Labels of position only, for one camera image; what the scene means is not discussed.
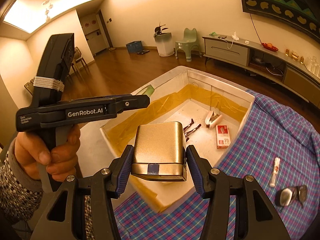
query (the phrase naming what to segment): finger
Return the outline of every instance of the finger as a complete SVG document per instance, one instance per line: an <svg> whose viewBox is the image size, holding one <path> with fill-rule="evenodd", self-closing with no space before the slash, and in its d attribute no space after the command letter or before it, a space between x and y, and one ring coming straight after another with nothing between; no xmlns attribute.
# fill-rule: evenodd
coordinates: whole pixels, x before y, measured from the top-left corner
<svg viewBox="0 0 320 240"><path fill-rule="evenodd" d="M70 132L68 134L68 141L67 142L69 144L74 145L79 140L79 138L80 138L80 128L79 128L79 125L75 124L70 129Z"/></svg>
<svg viewBox="0 0 320 240"><path fill-rule="evenodd" d="M39 136L31 132L18 133L14 152L21 165L28 165L34 160L43 165L51 162L47 146Z"/></svg>
<svg viewBox="0 0 320 240"><path fill-rule="evenodd" d="M64 144L55 147L51 151L52 163L62 163L73 159L80 147L80 140L78 139L75 144Z"/></svg>
<svg viewBox="0 0 320 240"><path fill-rule="evenodd" d="M71 160L63 163L51 163L47 166L47 172L52 175L64 174L70 171L78 162L78 156L76 155Z"/></svg>
<svg viewBox="0 0 320 240"><path fill-rule="evenodd" d="M59 175L52 175L52 178L56 181L63 182L69 175L75 175L76 176L76 168L72 168L70 171L67 171L63 174Z"/></svg>

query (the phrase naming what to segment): blue plaid cloth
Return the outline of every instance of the blue plaid cloth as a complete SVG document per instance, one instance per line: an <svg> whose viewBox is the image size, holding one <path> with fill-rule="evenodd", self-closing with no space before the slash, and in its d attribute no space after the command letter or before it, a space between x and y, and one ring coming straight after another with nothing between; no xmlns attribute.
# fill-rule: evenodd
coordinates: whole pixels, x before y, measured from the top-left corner
<svg viewBox="0 0 320 240"><path fill-rule="evenodd" d="M252 174L273 203L278 190L307 185L304 208L295 201L280 213L291 239L298 240L319 209L320 135L290 107L248 92L256 97L255 103L243 131L218 168L239 178ZM268 183L275 157L281 158L280 171L276 187L271 188ZM207 206L208 200L194 193L173 213L156 214L135 193L115 210L115 216L122 239L199 239ZM235 211L235 197L231 196L228 240L234 235Z"/></svg>

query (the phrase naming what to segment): potted plant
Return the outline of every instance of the potted plant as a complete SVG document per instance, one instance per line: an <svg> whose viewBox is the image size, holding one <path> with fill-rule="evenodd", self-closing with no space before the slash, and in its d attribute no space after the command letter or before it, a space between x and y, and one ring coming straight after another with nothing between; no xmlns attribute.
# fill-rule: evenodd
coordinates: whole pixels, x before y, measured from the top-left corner
<svg viewBox="0 0 320 240"><path fill-rule="evenodd" d="M155 28L155 34L153 37L155 38L156 46L158 49L158 53L161 57L168 57L174 54L173 43L172 43L172 35L171 33L163 33L162 31L167 30L168 28L161 27L165 26L159 24Z"/></svg>

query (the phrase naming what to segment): hand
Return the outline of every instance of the hand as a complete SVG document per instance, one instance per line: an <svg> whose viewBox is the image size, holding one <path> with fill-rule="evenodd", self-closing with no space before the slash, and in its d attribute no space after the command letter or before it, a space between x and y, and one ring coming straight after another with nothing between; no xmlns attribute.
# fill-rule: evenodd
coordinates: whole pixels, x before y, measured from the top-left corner
<svg viewBox="0 0 320 240"><path fill-rule="evenodd" d="M40 180L37 162L47 166L47 172L56 181L63 182L71 174L76 174L76 155L80 147L80 129L76 124L69 134L68 141L49 152L43 140L34 133L20 132L17 135L14 155L29 177Z"/></svg>

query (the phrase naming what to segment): white box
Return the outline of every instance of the white box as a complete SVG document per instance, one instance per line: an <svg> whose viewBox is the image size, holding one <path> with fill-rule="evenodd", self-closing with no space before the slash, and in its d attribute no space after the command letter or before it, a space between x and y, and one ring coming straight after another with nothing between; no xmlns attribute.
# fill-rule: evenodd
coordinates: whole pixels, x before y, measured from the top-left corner
<svg viewBox="0 0 320 240"><path fill-rule="evenodd" d="M243 91L241 86L236 88L219 79L183 66L154 79L149 83L155 91L147 109L125 111L100 128L108 151L119 157L127 144L134 145L135 132L140 124L178 121L186 126L193 118L195 127L199 123L202 127L190 135L187 144L193 144L200 157L208 159L211 166L216 167L238 138L254 102L254 96ZM204 120L209 110L223 114L220 125L229 127L231 140L227 149L217 149L216 130L205 128ZM174 211L195 191L189 170L185 182L168 184L146 181L132 175L129 182L154 212Z"/></svg>
<svg viewBox="0 0 320 240"><path fill-rule="evenodd" d="M227 125L216 125L217 149L227 149L231 143Z"/></svg>

